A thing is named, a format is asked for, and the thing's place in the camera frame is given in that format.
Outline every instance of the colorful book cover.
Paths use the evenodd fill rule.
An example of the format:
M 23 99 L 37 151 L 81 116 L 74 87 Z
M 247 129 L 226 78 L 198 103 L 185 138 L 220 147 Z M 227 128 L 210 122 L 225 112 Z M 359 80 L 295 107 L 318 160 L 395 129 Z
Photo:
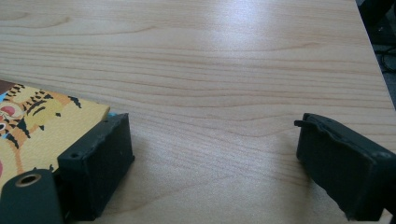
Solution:
M 0 80 L 0 189 L 15 175 L 58 168 L 57 157 L 109 106 Z

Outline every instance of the table surface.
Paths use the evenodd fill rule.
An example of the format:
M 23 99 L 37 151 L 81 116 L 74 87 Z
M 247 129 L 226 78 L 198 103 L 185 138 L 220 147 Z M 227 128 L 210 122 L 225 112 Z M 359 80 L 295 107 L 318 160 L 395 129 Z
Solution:
M 130 113 L 136 161 L 95 224 L 347 223 L 293 121 L 396 150 L 354 0 L 1 0 L 0 79 Z

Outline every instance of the dark floor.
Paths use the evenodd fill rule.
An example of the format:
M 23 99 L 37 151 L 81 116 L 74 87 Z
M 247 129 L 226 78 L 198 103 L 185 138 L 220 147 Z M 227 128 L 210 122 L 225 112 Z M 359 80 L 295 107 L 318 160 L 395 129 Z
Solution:
M 376 26 L 366 26 L 366 30 L 396 108 L 396 17 L 393 8 Z

